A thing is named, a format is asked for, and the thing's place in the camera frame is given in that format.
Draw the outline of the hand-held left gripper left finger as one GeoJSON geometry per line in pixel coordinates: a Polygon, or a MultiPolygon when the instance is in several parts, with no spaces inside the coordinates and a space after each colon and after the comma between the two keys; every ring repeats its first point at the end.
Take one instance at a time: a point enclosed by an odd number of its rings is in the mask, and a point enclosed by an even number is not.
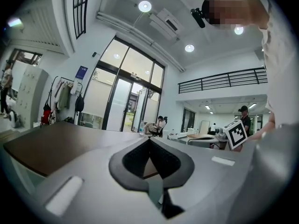
{"type": "Polygon", "coordinates": [[[162,224],[147,193],[124,189],[109,172],[113,154],[137,141],[88,151],[52,173],[35,190],[35,214],[46,224],[162,224]]]}

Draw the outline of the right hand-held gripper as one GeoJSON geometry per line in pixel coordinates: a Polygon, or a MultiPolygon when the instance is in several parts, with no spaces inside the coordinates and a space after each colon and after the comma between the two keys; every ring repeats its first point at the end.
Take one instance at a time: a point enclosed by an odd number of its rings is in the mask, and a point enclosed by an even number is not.
{"type": "Polygon", "coordinates": [[[223,131],[227,136],[231,150],[239,147],[248,139],[241,120],[235,120],[234,122],[224,126],[223,131]]]}

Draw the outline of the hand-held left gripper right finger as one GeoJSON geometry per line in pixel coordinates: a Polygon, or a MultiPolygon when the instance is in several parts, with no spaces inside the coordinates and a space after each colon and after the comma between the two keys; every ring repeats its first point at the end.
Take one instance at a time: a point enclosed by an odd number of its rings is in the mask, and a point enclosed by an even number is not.
{"type": "Polygon", "coordinates": [[[271,224],[292,217],[287,207],[299,166],[298,125],[282,125],[240,153],[165,144],[192,157],[195,168],[164,198],[171,218],[158,210],[151,223],[271,224]]]}

